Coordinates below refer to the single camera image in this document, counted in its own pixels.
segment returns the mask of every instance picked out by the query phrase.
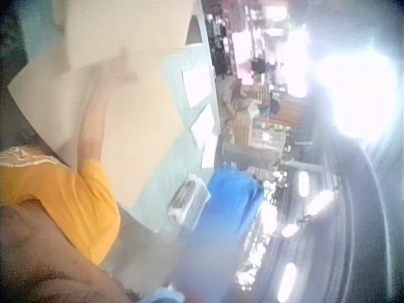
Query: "plastic bag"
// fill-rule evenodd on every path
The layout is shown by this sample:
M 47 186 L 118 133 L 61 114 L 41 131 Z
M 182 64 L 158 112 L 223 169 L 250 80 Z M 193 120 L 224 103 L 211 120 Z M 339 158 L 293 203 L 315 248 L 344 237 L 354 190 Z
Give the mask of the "plastic bag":
M 175 194 L 167 214 L 179 225 L 192 231 L 210 196 L 202 179 L 191 174 Z

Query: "large paper sheet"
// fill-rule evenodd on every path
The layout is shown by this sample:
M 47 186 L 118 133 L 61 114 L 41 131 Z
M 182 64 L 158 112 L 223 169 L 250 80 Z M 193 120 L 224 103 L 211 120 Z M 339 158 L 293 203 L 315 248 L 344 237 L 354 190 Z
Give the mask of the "large paper sheet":
M 72 68 L 131 52 L 185 46 L 193 0 L 70 0 L 66 41 Z
M 198 105 L 212 93 L 210 70 L 207 64 L 182 73 L 190 108 Z
M 137 83 L 110 101 L 102 164 L 112 193 L 123 206 L 135 204 L 160 159 L 183 130 L 170 90 L 153 56 L 134 57 Z M 93 68 L 66 69 L 63 47 L 32 61 L 10 83 L 20 110 L 44 141 L 76 167 L 78 135 Z
M 201 150 L 210 137 L 215 127 L 215 117 L 213 116 L 212 106 L 208 104 L 191 126 L 191 132 L 194 136 L 196 146 Z
M 218 136 L 215 134 L 210 134 L 209 137 L 206 139 L 201 164 L 203 169 L 209 169 L 215 166 L 217 140 Z

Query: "yellow t-shirt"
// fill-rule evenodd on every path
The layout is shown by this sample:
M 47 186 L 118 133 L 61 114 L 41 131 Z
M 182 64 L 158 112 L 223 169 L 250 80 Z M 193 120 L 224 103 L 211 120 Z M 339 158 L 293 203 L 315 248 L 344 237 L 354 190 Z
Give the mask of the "yellow t-shirt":
M 105 258 L 121 221 L 107 176 L 96 160 L 78 172 L 40 149 L 13 147 L 0 153 L 0 203 L 37 199 L 66 238 L 91 262 Z

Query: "sleeve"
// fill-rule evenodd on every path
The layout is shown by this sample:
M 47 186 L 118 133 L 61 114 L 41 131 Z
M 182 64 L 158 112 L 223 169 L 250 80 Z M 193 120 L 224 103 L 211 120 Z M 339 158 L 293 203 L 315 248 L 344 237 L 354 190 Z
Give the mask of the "sleeve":
M 78 171 L 75 182 L 80 202 L 83 236 L 90 259 L 99 264 L 113 245 L 121 222 L 107 176 L 96 160 L 87 160 Z

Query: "ceiling light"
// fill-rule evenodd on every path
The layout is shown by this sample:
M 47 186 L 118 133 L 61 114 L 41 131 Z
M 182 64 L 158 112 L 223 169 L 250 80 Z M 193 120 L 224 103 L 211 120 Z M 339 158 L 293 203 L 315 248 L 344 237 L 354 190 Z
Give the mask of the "ceiling light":
M 300 172 L 299 173 L 299 195 L 303 198 L 309 195 L 310 191 L 310 181 L 309 181 L 309 174 L 307 172 Z
M 334 193 L 332 191 L 322 191 L 311 201 L 311 203 L 307 207 L 307 214 L 310 216 L 317 215 L 333 200 Z
M 282 281 L 278 292 L 278 301 L 285 303 L 292 292 L 297 274 L 296 265 L 289 263 L 286 265 L 285 273 L 283 274 Z
M 296 223 L 291 223 L 286 225 L 286 227 L 282 230 L 282 235 L 285 238 L 289 238 L 297 233 L 300 227 Z

